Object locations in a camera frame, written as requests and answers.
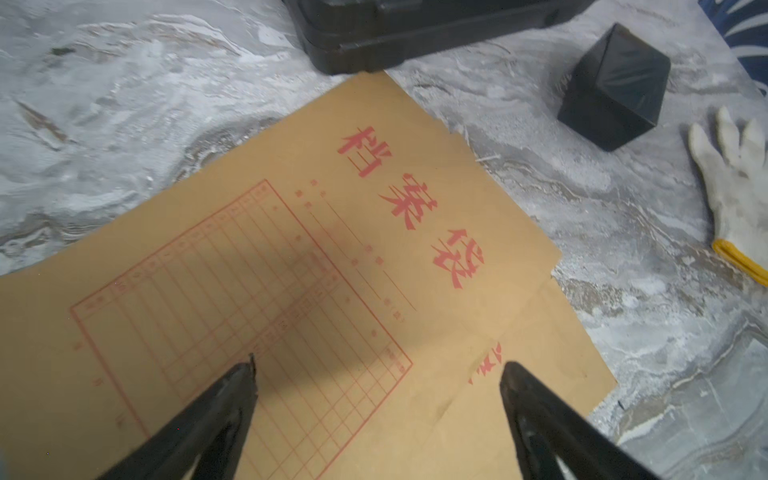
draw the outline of kraft paper envelope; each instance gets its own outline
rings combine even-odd
[[[95,477],[248,352],[241,476],[401,468],[559,258],[449,137],[361,74],[0,278],[12,477]]]
[[[490,349],[414,455],[409,478],[521,478],[499,393],[504,363],[522,363],[582,416],[616,386],[554,279]]]

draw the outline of marble pattern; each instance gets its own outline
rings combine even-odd
[[[672,71],[658,127],[606,154],[555,116],[566,75],[615,21]],[[280,0],[3,2],[0,274],[344,79],[297,45]],[[554,274],[619,382],[590,420],[665,478],[765,478],[768,290],[709,248],[684,135],[723,104],[768,127],[768,104],[696,3],[598,0],[566,25],[389,73],[563,251]]]

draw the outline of black plastic case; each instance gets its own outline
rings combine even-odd
[[[323,73],[377,71],[446,48],[567,22],[594,0],[283,0]]]

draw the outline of white work glove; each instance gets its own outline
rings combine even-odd
[[[768,286],[765,134],[752,120],[741,132],[740,143],[739,129],[722,107],[717,111],[717,143],[722,156],[701,125],[691,125],[688,146],[707,184],[707,198],[715,216],[712,248],[758,283]]]

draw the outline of red form lines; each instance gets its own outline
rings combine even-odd
[[[355,240],[357,240],[357,243],[359,243],[361,247],[365,247],[366,245],[365,245],[363,242],[361,242],[361,241],[360,241],[360,239],[357,237],[357,235],[355,235],[355,232],[354,232],[354,231],[353,231],[351,228],[349,228],[349,225],[347,225],[347,224],[346,224],[346,222],[344,221],[344,219],[341,217],[341,215],[339,215],[339,213],[338,213],[338,212],[336,212],[336,209],[335,209],[335,208],[333,208],[333,205],[331,205],[331,204],[328,202],[328,200],[326,200],[326,205],[328,205],[328,208],[330,208],[330,209],[331,209],[331,211],[333,212],[333,214],[334,214],[334,215],[336,215],[336,217],[339,219],[339,221],[341,221],[341,223],[344,225],[344,227],[346,227],[346,229],[347,229],[347,230],[349,230],[349,232],[352,234],[352,236],[353,236],[353,237],[355,237]],[[327,231],[325,228],[323,228],[323,231],[325,231],[325,232],[326,232],[326,235],[328,236],[328,238],[330,238],[330,239],[331,239],[331,241],[333,242],[333,244],[334,244],[334,245],[336,245],[336,247],[339,249],[339,251],[340,251],[341,253],[343,253],[345,257],[347,257],[346,253],[344,252],[344,249],[342,249],[341,247],[339,247],[338,243],[336,243],[336,241],[333,239],[333,237],[331,237],[330,233],[328,233],[328,231]],[[389,282],[391,282],[391,283],[392,283],[392,285],[393,285],[393,286],[394,286],[394,287],[397,289],[398,293],[400,293],[400,295],[402,296],[402,298],[403,298],[403,299],[405,299],[405,301],[406,301],[406,302],[408,302],[408,304],[411,306],[411,308],[413,308],[413,310],[414,310],[414,311],[418,311],[418,310],[416,310],[416,307],[415,307],[415,306],[413,306],[413,303],[411,303],[411,300],[408,300],[408,297],[407,297],[407,296],[406,296],[406,295],[405,295],[405,294],[402,292],[402,290],[400,290],[400,287],[399,287],[399,286],[397,286],[397,283],[395,283],[395,280],[392,280],[392,277],[390,277],[390,276],[389,276],[389,274],[386,272],[386,270],[382,270],[382,272],[384,272],[384,274],[386,275],[386,277],[387,277],[387,279],[389,280]],[[366,283],[368,283],[368,280],[366,280],[366,278],[365,278],[364,276],[362,276],[362,279],[363,279],[363,280],[365,280],[365,282],[366,282]],[[373,288],[372,288],[371,290],[373,290],[374,294],[375,294],[375,295],[376,295],[376,296],[377,296],[379,299],[381,299],[381,297],[379,296],[379,294],[378,294],[378,293],[377,293],[377,292],[376,292],[376,291],[375,291]]]
[[[252,478],[320,477],[412,368],[266,180],[71,314],[147,436],[175,413],[157,398],[177,410],[253,352],[260,398],[240,465]]]

